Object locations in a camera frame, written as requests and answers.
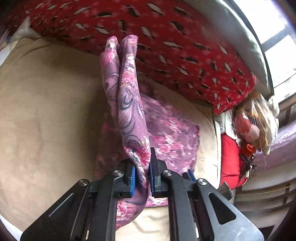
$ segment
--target red cushion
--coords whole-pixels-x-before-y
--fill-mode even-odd
[[[224,181],[230,189],[235,189],[243,185],[246,181],[244,177],[239,179],[242,161],[239,154],[241,150],[236,141],[223,133],[221,135],[221,179],[220,184]]]

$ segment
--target folded floral cloth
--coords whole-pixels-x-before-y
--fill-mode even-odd
[[[137,82],[136,48],[134,35],[125,37],[120,45],[116,37],[111,37],[101,55],[110,113],[103,116],[96,178],[102,178],[126,158],[136,166],[135,195],[118,201],[117,228],[135,219],[144,207],[167,205],[167,199],[149,195],[150,144],[155,147],[157,158],[179,174],[194,169],[199,146],[199,127],[155,95],[148,82]]]

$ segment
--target metal screw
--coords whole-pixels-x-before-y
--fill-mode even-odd
[[[80,179],[78,181],[79,186],[86,186],[88,184],[88,180],[87,179]]]
[[[121,170],[114,170],[113,171],[113,176],[117,176],[117,177],[119,177],[119,176],[121,176],[122,175],[122,171]]]
[[[172,171],[170,171],[170,170],[164,170],[163,171],[163,174],[165,175],[165,176],[171,176],[173,173],[172,173]]]
[[[200,178],[197,180],[198,184],[201,185],[201,186],[204,186],[207,184],[207,181],[203,178]]]

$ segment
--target beige bed sheet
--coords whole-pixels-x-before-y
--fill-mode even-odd
[[[0,67],[0,214],[20,230],[77,180],[93,180],[107,111],[100,76],[98,56],[43,39],[22,39]],[[219,138],[211,111],[154,85],[200,126],[194,174],[218,187]],[[118,241],[139,238],[168,240],[167,207],[145,209],[116,233]]]

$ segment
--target plastic bag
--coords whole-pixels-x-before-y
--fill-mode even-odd
[[[235,111],[233,120],[237,135],[268,155],[278,132],[278,121],[263,96],[253,91]]]

